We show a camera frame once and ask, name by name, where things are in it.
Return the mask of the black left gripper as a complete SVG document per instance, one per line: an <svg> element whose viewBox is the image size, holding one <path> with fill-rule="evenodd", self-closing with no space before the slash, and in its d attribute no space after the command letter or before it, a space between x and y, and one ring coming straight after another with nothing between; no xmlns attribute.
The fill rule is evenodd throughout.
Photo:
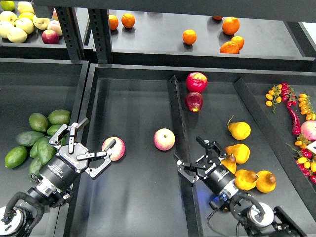
<svg viewBox="0 0 316 237"><path fill-rule="evenodd" d="M84 118L71 125L63 124L50 138L49 144L59 151L39 171L39 192L43 195L65 192L83 171L95 180L111 165L111 148L116 144L116 139L112 139L104 151L96 153L88 153L88 148L81 143L75 143L77 132L88 123L89 119ZM64 136L68 140L66 145L62 146L61 139Z"/></svg>

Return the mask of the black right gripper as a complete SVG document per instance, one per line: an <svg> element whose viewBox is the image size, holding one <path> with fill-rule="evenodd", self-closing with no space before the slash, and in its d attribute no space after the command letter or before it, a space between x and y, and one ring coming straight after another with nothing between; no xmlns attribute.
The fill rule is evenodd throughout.
<svg viewBox="0 0 316 237"><path fill-rule="evenodd" d="M205 154L196 160L196 163L205 162L202 168L194 167L193 163L184 162L176 153L173 154L177 160L178 173L188 180L192 186L199 180L203 180L204 184L216 195L225 194L231 198L238 192L235 185L235 175L231 173L224 165L222 160L227 158L227 153L219 145L217 141L210 142L203 140L199 136L196 141L205 149Z"/></svg>

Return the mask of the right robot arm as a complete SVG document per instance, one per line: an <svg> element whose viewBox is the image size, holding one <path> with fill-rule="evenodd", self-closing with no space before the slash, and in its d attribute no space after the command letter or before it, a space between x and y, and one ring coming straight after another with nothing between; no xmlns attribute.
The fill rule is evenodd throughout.
<svg viewBox="0 0 316 237"><path fill-rule="evenodd" d="M216 141L210 142L200 137L197 142L204 147L205 154L195 162L185 162L177 154L178 172L192 185L198 180L213 192L214 199L207 221L218 211L227 211L237 220L236 232L243 227L249 237L304 237L306 234L280 208L271 208L258 202L245 189L237 186L237 177L224 166L227 153Z"/></svg>

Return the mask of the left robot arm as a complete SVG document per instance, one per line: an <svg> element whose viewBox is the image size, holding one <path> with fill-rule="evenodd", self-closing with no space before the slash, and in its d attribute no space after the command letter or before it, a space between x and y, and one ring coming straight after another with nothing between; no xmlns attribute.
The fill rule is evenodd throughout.
<svg viewBox="0 0 316 237"><path fill-rule="evenodd" d="M111 165L112 139L104 151L91 153L76 141L77 132L88 124L88 119L62 125L49 140L56 155L40 170L31 175L36 186L26 193L17 192L5 207L0 209L0 235L2 237L28 237L43 215L50 209L61 207L74 197L73 182L86 172L93 180Z"/></svg>

